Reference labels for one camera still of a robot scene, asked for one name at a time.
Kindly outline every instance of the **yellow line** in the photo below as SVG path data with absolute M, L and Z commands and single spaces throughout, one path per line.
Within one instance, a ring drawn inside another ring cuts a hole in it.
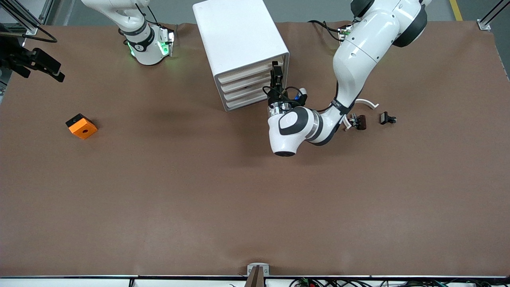
M 455 20 L 462 21 L 461 11 L 458 9 L 457 0 L 450 0 L 451 9 L 453 10 L 453 14 L 455 15 Z

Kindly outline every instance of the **brown table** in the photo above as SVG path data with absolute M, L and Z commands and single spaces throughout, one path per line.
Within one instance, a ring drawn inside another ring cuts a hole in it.
M 325 107 L 338 43 L 278 28 L 288 84 Z M 368 129 L 293 158 L 271 153 L 264 103 L 223 110 L 195 25 L 156 66 L 116 27 L 48 29 L 57 44 L 27 45 L 64 83 L 14 76 L 0 106 L 0 275 L 510 273 L 510 84 L 475 22 L 392 47 L 362 94 L 381 106 L 354 109 Z M 99 126 L 87 140 L 77 113 Z

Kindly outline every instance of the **orange and black block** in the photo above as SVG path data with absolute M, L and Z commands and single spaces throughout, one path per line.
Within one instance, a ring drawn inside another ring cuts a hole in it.
M 71 133 L 81 139 L 86 139 L 97 131 L 97 127 L 80 113 L 68 120 L 65 124 Z

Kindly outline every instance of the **white drawer unit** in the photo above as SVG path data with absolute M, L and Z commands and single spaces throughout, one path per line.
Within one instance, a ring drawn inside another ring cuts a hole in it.
M 289 50 L 263 0 L 207 0 L 193 12 L 226 111 L 267 99 L 273 61 L 285 86 Z

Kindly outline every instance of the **white robotic arm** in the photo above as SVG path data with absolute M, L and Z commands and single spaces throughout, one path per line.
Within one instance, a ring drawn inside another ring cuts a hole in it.
M 82 0 L 85 6 L 114 21 L 126 37 L 131 54 L 144 65 L 159 63 L 171 56 L 173 31 L 147 22 L 138 8 L 145 8 L 150 0 Z
M 416 40 L 427 24 L 424 7 L 431 0 L 353 0 L 351 10 L 360 19 L 338 48 L 333 70 L 338 91 L 330 106 L 319 113 L 302 106 L 293 109 L 269 98 L 269 139 L 273 153 L 293 156 L 303 141 L 328 143 L 379 60 L 391 45 L 404 47 Z

